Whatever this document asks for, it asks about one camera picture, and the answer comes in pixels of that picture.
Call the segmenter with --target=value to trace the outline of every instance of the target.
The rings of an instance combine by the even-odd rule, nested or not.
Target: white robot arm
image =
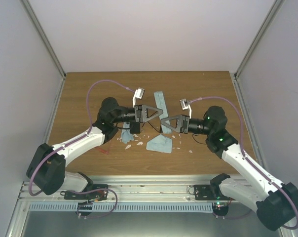
[[[222,107],[211,106],[203,119],[194,119],[191,118],[191,108],[187,101],[181,100],[180,104],[183,110],[190,110],[190,115],[164,118],[161,124],[179,133],[207,135],[208,149],[233,166],[251,184],[249,188],[233,180],[229,175],[221,174],[212,179],[210,185],[194,186],[196,200],[213,199],[219,204],[229,198],[237,200],[256,212],[260,221],[273,231],[295,217],[295,211],[283,192],[298,210],[297,188],[292,183],[284,184],[272,176],[247,153],[242,154],[238,141],[225,129],[227,117]],[[175,127],[167,122],[174,119],[177,121]],[[223,207],[226,207],[224,214],[222,214]],[[227,214],[227,205],[219,205],[218,208],[222,216]]]
[[[130,108],[119,106],[112,97],[106,98],[99,109],[97,120],[89,129],[60,144],[41,144],[26,175],[47,195],[57,190],[81,192],[94,189],[93,182],[87,176],[66,172],[65,168],[83,153],[112,139],[118,132],[116,123],[128,122],[131,133],[140,133],[140,123],[160,116],[163,113],[161,109],[136,105],[136,99],[141,99],[143,94],[141,88],[135,91],[133,107]],[[156,113],[149,117],[148,110]]]

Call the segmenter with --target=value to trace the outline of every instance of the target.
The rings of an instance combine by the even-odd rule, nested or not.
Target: small white bracket
[[[145,89],[142,89],[140,87],[135,91],[135,94],[134,94],[134,97],[133,97],[133,107],[135,107],[135,105],[136,105],[136,99],[141,100],[144,93],[145,93]]]
[[[182,110],[189,110],[189,118],[192,117],[192,108],[190,107],[190,104],[186,99],[180,100],[180,105],[182,107]]]

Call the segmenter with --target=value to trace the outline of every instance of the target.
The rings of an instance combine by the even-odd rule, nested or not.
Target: metal frame
[[[248,109],[248,106],[245,102],[245,99],[243,97],[243,90],[242,87],[240,86],[238,80],[236,79],[234,74],[230,74],[231,76],[231,80],[232,80],[232,84],[234,87],[234,90],[236,92],[238,101],[239,101],[239,105],[241,108],[241,112],[244,118],[244,122],[246,124],[249,136],[250,136],[250,141],[252,143],[252,147],[253,147],[253,151],[254,154],[256,155],[257,161],[258,163],[263,167],[266,168],[266,164],[264,162],[264,158],[263,158],[263,154],[261,152],[261,146],[259,144],[259,140],[257,138],[257,134],[255,132],[255,127],[253,125],[251,116],[250,116],[250,111]]]
[[[50,136],[50,133],[51,133],[51,130],[52,130],[52,126],[54,125],[54,120],[55,120],[55,117],[56,117],[56,114],[57,114],[58,105],[59,105],[59,101],[60,101],[60,98],[61,98],[62,90],[64,89],[65,80],[66,80],[66,78],[64,78],[59,84],[59,89],[58,89],[58,92],[57,92],[57,96],[55,98],[54,106],[53,106],[52,112],[50,114],[48,125],[47,125],[45,135],[44,135],[44,138],[43,138],[43,141],[42,141],[43,143],[48,143],[49,136]]]
[[[135,176],[92,176],[94,183],[108,184],[110,189],[115,190],[119,197],[119,202],[123,206],[136,205],[138,208],[132,211],[139,212],[205,212],[211,213],[210,206],[216,200],[196,201],[195,198],[188,193],[188,188],[195,184],[209,184],[209,181],[216,175],[135,175]],[[232,175],[233,179],[249,186],[249,183],[240,175]],[[44,211],[44,202],[50,205],[53,203],[62,207],[68,204],[70,207],[63,208],[62,211],[73,211],[70,203],[77,205],[75,200],[64,200],[60,195],[60,191],[46,196],[40,194],[32,197],[28,193],[29,183],[24,182],[16,203],[13,216],[6,234],[6,237],[20,237],[23,234],[24,226],[27,222],[30,207],[32,211]],[[32,186],[33,191],[39,191],[36,185]],[[103,206],[112,205],[115,202],[113,194],[108,193],[108,199],[100,202]],[[175,207],[175,210],[157,210],[155,206]]]
[[[48,53],[49,55],[51,56],[53,62],[55,63],[59,73],[61,74],[62,78],[65,79],[66,78],[66,73],[65,71],[63,70],[57,56],[56,56],[56,53],[54,51],[54,49],[52,48],[43,28],[41,27],[36,15],[35,15],[35,12],[30,4],[30,2],[28,0],[20,0],[22,6],[24,7],[27,15],[29,16],[31,22],[33,23],[36,31],[38,32],[42,42],[44,43],[46,49],[48,50]]]
[[[283,2],[285,0],[275,0],[275,2],[273,3],[272,7],[270,8],[266,18],[264,19],[258,33],[256,34],[256,36],[254,37],[254,40],[252,41],[246,55],[244,56],[244,58],[242,59],[242,62],[240,64],[240,66],[238,67],[235,75],[236,80],[238,80],[242,70],[244,69],[245,65],[247,64],[249,58],[251,57],[253,51],[256,49],[256,47],[258,46],[261,38],[263,37],[265,31],[267,30],[267,28],[269,27],[269,25],[271,24],[272,20],[274,19],[275,15],[277,14],[278,10],[280,9],[280,7],[282,6]]]

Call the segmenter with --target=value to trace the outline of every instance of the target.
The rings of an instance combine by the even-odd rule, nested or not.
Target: black cable
[[[194,136],[198,136],[198,134],[195,134],[195,133],[192,134],[192,138],[194,139],[195,142],[197,142],[198,144],[207,145],[206,143],[201,143],[197,141]]]
[[[113,127],[117,127],[118,129],[122,129],[122,130],[129,130],[131,127],[118,127],[117,124],[116,126],[113,126]]]
[[[191,193],[189,192],[191,188],[194,188],[194,186],[189,187],[189,189],[188,189],[187,192],[188,192],[190,195],[193,195],[193,196],[194,196],[195,194],[191,194]]]
[[[160,134],[160,131],[158,131],[150,122],[148,122],[148,123],[154,130],[156,130]]]

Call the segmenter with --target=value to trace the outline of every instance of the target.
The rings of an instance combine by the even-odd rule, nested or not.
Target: blue paper towel
[[[153,93],[154,95],[154,100],[155,100],[155,104],[157,105],[158,109],[162,109],[163,110],[163,114],[161,114],[159,116],[160,120],[169,117],[168,116],[168,111],[167,111],[167,106],[165,104],[165,100],[164,100],[164,96],[163,96],[163,92],[162,91],[156,91],[155,93]],[[162,132],[164,134],[170,134],[172,133],[172,130],[169,129],[168,127],[161,125],[162,128]]]
[[[171,153],[172,152],[172,139],[165,137],[163,135],[158,135],[152,140],[147,142],[146,149],[148,151],[156,151],[163,153]]]
[[[124,123],[123,128],[129,128],[129,123]],[[134,136],[130,133],[129,129],[123,129],[121,131],[121,141],[125,144],[127,144],[130,141],[134,141]]]

